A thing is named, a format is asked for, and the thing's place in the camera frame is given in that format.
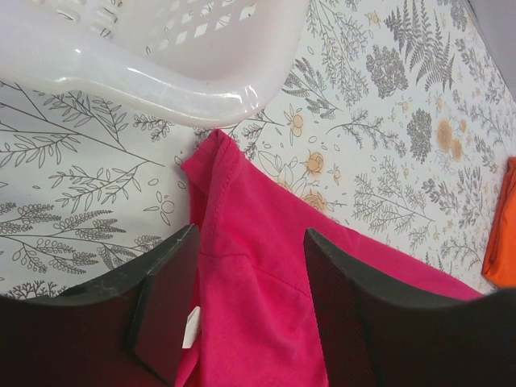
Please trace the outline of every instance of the table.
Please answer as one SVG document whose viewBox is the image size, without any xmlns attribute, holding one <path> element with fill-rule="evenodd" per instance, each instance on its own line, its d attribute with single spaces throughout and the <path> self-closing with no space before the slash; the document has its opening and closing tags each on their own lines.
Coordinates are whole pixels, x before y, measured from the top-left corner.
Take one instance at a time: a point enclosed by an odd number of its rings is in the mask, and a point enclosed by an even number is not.
<svg viewBox="0 0 516 387">
<path fill-rule="evenodd" d="M 0 86 L 0 292 L 56 295 L 188 222 L 179 166 L 210 130 Z M 336 222 L 486 293 L 515 111 L 460 0 L 311 0 L 282 91 L 224 130 Z"/>
</svg>

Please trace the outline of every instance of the orange cloth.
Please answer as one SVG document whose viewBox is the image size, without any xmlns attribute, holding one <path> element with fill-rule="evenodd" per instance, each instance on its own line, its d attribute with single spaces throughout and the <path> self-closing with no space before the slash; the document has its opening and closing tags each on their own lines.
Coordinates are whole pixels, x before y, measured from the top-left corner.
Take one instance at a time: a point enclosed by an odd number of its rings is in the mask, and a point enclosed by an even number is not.
<svg viewBox="0 0 516 387">
<path fill-rule="evenodd" d="M 516 157 L 510 157 L 501 186 L 482 274 L 495 285 L 516 285 Z"/>
</svg>

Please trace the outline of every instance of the pink fabric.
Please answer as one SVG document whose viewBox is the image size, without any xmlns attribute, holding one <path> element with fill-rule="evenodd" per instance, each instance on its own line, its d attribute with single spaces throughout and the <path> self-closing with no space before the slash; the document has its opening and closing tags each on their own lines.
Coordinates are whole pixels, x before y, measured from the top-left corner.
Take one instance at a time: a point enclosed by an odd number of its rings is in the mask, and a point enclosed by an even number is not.
<svg viewBox="0 0 516 387">
<path fill-rule="evenodd" d="M 200 356 L 203 386 L 327 385 L 303 251 L 309 227 L 408 284 L 464 300 L 479 296 L 320 214 L 256 169 L 222 131 L 182 168 L 191 221 L 201 226 L 202 308 L 200 345 L 181 365 L 182 381 Z"/>
</svg>

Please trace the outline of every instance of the white tablecloth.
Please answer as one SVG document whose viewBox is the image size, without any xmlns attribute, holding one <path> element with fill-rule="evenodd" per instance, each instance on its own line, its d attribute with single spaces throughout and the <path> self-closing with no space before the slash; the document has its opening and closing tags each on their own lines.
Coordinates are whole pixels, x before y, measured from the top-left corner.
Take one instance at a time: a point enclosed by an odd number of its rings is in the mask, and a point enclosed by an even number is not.
<svg viewBox="0 0 516 387">
<path fill-rule="evenodd" d="M 0 292 L 55 295 L 188 222 L 179 165 L 210 131 L 0 85 Z M 283 90 L 225 131 L 335 221 L 488 292 L 514 112 L 460 0 L 311 0 Z"/>
</svg>

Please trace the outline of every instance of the white label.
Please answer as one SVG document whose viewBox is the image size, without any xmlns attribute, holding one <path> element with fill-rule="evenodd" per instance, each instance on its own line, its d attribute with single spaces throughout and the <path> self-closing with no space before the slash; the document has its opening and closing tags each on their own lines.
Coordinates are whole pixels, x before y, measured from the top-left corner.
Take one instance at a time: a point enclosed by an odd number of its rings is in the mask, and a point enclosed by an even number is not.
<svg viewBox="0 0 516 387">
<path fill-rule="evenodd" d="M 199 306 L 196 306 L 189 314 L 188 320 L 186 320 L 185 338 L 183 339 L 184 349 L 191 348 L 194 345 L 200 330 L 201 308 Z"/>
</svg>

